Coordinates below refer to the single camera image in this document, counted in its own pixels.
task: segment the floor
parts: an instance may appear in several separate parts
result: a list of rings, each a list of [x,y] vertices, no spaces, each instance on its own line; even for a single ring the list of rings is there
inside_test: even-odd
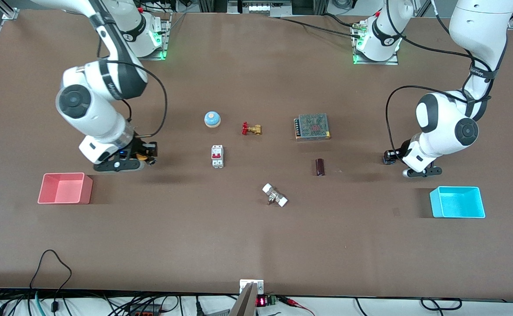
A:
[[[383,298],[360,298],[360,306],[364,310],[364,314],[358,308],[354,298],[292,298],[302,306],[309,308],[313,312],[313,316],[437,316],[438,312],[431,312],[424,309],[420,301],[417,299],[383,299]],[[155,301],[157,305],[161,304],[163,298]],[[171,312],[165,312],[165,316],[194,316],[196,315],[196,301],[194,296],[182,296],[182,312],[179,307]],[[111,302],[115,304],[123,304],[129,302],[130,298],[111,298]],[[46,315],[51,315],[50,305],[52,299],[45,299],[41,303]],[[62,303],[58,300],[60,310],[57,316],[107,316],[112,312],[108,303],[102,298],[68,298],[66,300],[71,315]],[[175,297],[169,298],[164,303],[163,308],[169,310],[178,303]],[[234,300],[227,296],[200,296],[200,305],[206,315],[214,312],[221,312],[232,308]],[[456,302],[437,301],[442,308],[450,308],[457,306]],[[13,303],[8,306],[5,312],[9,312]],[[32,315],[39,315],[34,300],[30,302]],[[276,305],[258,308],[258,314],[261,316],[272,316],[279,314],[280,316],[312,316],[307,310],[293,308],[282,303]],[[27,316],[28,309],[26,302],[22,302],[12,316]],[[513,303],[506,302],[463,302],[462,307],[458,310],[445,311],[445,316],[513,316]]]

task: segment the pink bin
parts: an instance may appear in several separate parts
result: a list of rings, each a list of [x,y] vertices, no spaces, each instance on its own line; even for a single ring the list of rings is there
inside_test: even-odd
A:
[[[92,179],[82,172],[46,173],[38,204],[88,204]]]

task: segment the metal mounting plate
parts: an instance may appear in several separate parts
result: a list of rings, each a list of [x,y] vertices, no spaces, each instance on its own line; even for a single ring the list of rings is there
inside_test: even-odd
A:
[[[3,14],[2,20],[16,20],[16,18],[18,18],[20,10],[17,8],[12,8],[12,10],[14,11],[12,13],[12,17],[7,16],[7,14]]]
[[[243,289],[247,283],[256,283],[258,285],[258,295],[264,294],[264,280],[252,280],[252,279],[241,279],[239,280],[239,293],[243,292]]]
[[[356,30],[350,28],[351,34],[358,34]],[[356,49],[358,39],[352,38],[352,58],[355,65],[398,65],[399,60],[397,59],[397,52],[393,53],[393,56],[385,61],[373,61],[367,58],[360,50]]]
[[[140,57],[140,60],[165,60],[166,59],[166,51],[169,48],[169,37],[170,37],[170,23],[172,21],[173,15],[170,15],[168,20],[161,20],[161,18],[156,17],[156,24],[154,32],[162,32],[162,35],[157,36],[156,40],[161,41],[161,46],[156,50],[153,50],[151,54],[148,56]]]

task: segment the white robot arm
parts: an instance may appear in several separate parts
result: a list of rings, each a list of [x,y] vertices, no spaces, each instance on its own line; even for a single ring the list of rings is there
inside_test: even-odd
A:
[[[38,4],[79,12],[106,45],[110,55],[66,70],[56,108],[74,128],[85,134],[81,152],[100,172],[139,170],[155,162],[156,143],[136,138],[134,128],[110,104],[140,96],[147,75],[124,40],[102,0],[33,0]]]
[[[366,31],[356,49],[373,61],[385,61],[393,56],[401,42],[395,29],[403,32],[414,12],[411,0],[390,0],[391,6],[387,6],[387,1],[383,0],[383,8],[379,14],[361,22],[366,25]],[[395,29],[389,22],[388,14],[391,16]]]
[[[457,2],[450,20],[450,36],[480,62],[473,60],[460,90],[429,93],[419,100],[416,116],[422,132],[405,141],[396,152],[386,152],[384,156],[385,161],[398,157],[407,164],[411,169],[405,170],[404,176],[425,176],[426,168],[436,158],[463,150],[477,140],[477,120],[487,108],[489,92],[506,50],[506,30],[512,12],[513,0]]]

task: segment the brown tabletop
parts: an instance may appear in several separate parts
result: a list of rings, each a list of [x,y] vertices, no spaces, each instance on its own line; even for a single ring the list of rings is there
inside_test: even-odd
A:
[[[460,51],[433,19],[411,20],[407,34]],[[23,11],[1,32],[0,287],[27,286],[53,248],[73,269],[71,288],[234,293],[239,279],[262,278],[281,294],[513,299],[513,31],[479,139],[438,158],[441,176],[415,180],[381,164],[385,100],[404,84],[459,88],[467,58],[404,43],[399,66],[353,65],[344,36],[258,14],[188,14],[168,59],[144,62],[169,93],[159,162],[95,174],[54,98],[62,72],[94,60],[97,41],[86,18],[60,11]],[[391,103],[396,143],[419,132],[423,94]],[[153,131],[156,82],[130,103],[137,131]],[[203,122],[210,110],[222,116],[216,129]],[[317,112],[332,139],[295,142],[293,118]],[[263,134],[242,136],[244,121]],[[225,147],[223,169],[211,166],[213,144]],[[316,158],[324,177],[313,175]],[[38,205],[46,172],[91,174],[90,205]],[[290,200],[284,208],[266,205],[267,182]],[[433,218],[437,186],[479,186],[487,217]],[[35,286],[66,278],[53,257],[43,268]]]

